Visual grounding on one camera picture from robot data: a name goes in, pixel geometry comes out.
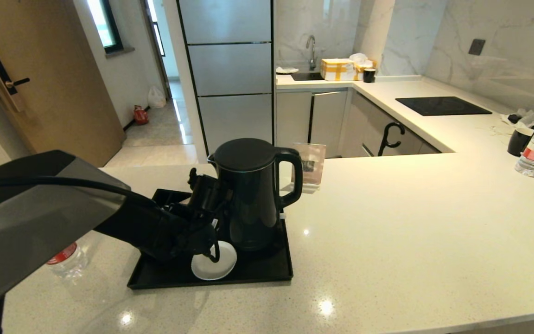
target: marble wall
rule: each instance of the marble wall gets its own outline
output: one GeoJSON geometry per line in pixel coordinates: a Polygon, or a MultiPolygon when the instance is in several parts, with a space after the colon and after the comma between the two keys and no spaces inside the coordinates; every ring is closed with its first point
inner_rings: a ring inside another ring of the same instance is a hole
{"type": "Polygon", "coordinates": [[[395,0],[362,0],[354,53],[364,53],[378,64],[382,59],[395,0]]]}
{"type": "Polygon", "coordinates": [[[360,0],[278,0],[276,3],[275,64],[309,68],[306,41],[316,39],[317,65],[322,58],[352,54],[360,0]]]}
{"type": "Polygon", "coordinates": [[[426,71],[447,0],[395,0],[379,76],[426,71]]]}
{"type": "Polygon", "coordinates": [[[534,110],[534,0],[449,0],[426,76],[534,110]],[[481,56],[468,54],[476,38],[481,56]]]}

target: refrigerator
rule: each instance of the refrigerator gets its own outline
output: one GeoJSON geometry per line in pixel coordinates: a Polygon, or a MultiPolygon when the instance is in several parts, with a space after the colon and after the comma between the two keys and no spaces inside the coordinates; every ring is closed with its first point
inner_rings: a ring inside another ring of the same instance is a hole
{"type": "Polygon", "coordinates": [[[208,154],[232,139],[273,144],[271,0],[179,0],[208,154]]]}

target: black tray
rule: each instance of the black tray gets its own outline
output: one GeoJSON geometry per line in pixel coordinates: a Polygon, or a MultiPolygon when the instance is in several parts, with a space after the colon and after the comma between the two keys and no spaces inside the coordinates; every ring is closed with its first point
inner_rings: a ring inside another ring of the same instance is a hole
{"type": "MultiPolygon", "coordinates": [[[[163,206],[170,202],[182,201],[190,196],[190,193],[158,189],[152,199],[163,206]]],[[[275,229],[273,244],[264,250],[255,252],[236,250],[238,255],[236,265],[223,279],[203,281],[195,277],[191,271],[193,255],[180,256],[167,263],[159,263],[154,258],[141,254],[127,287],[131,289],[155,289],[290,281],[294,277],[294,271],[286,223],[283,219],[275,229]]]]}

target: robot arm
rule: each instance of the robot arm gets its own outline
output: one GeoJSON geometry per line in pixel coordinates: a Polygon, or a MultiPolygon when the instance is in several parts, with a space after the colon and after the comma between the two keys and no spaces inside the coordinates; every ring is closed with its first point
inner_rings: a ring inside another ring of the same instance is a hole
{"type": "Polygon", "coordinates": [[[126,241],[160,261],[210,255],[225,198],[217,180],[191,172],[193,193],[159,206],[123,182],[61,151],[0,166],[0,300],[17,283],[90,230],[126,241]]]}

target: sink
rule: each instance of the sink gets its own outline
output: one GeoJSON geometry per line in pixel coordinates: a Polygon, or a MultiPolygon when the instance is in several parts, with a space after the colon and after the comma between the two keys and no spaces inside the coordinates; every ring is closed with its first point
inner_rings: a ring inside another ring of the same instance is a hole
{"type": "Polygon", "coordinates": [[[320,72],[292,73],[292,78],[297,82],[305,82],[307,80],[323,80],[323,78],[320,76],[320,72]]]}

